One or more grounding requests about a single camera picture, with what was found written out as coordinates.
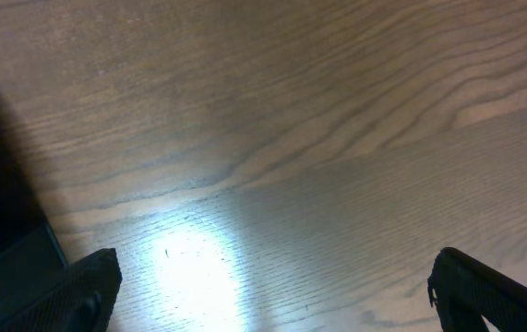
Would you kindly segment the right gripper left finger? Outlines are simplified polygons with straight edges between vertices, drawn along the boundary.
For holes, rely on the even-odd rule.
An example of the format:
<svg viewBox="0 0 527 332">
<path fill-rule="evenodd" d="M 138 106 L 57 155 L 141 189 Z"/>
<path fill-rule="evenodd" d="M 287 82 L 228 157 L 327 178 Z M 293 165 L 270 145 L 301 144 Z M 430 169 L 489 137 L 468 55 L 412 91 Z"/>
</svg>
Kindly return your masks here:
<svg viewBox="0 0 527 332">
<path fill-rule="evenodd" d="M 101 249 L 61 271 L 0 290 L 0 331 L 105 331 L 122 282 L 117 254 Z"/>
</svg>

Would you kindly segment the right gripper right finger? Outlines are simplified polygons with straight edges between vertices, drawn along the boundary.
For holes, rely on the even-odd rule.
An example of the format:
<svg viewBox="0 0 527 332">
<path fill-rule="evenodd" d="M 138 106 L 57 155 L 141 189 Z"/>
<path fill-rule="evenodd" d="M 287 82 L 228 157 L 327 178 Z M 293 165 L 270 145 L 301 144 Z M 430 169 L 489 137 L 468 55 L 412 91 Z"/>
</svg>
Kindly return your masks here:
<svg viewBox="0 0 527 332">
<path fill-rule="evenodd" d="M 527 287 L 456 248 L 439 252 L 427 291 L 444 332 L 527 331 Z"/>
</svg>

